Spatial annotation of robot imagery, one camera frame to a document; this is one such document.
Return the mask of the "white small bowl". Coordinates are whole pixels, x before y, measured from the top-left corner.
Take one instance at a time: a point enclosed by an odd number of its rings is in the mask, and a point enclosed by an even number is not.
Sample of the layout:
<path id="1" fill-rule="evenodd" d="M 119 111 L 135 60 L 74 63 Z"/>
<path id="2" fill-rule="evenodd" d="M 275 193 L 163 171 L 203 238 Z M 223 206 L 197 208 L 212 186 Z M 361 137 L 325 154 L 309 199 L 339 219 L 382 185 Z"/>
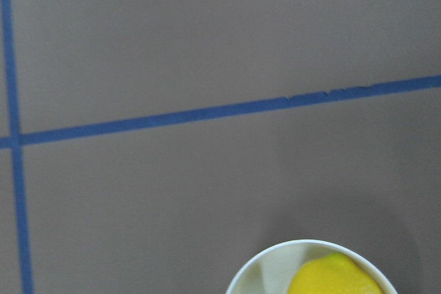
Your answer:
<path id="1" fill-rule="evenodd" d="M 235 274 L 227 293 L 286 293 L 295 273 L 307 262 L 331 253 L 342 253 L 368 273 L 383 293 L 397 290 L 385 275 L 361 255 L 323 240 L 291 240 L 261 251 Z"/>

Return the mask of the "yellow lemon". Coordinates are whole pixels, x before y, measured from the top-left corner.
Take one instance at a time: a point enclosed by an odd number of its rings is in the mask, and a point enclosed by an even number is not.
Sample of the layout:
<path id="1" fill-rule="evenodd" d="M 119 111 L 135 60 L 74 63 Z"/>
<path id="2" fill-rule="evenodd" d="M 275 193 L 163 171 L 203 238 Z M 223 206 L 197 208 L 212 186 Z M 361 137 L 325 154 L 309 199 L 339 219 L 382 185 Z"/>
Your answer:
<path id="1" fill-rule="evenodd" d="M 293 276 L 288 293 L 382 293 L 377 282 L 353 260 L 332 253 L 303 264 Z"/>

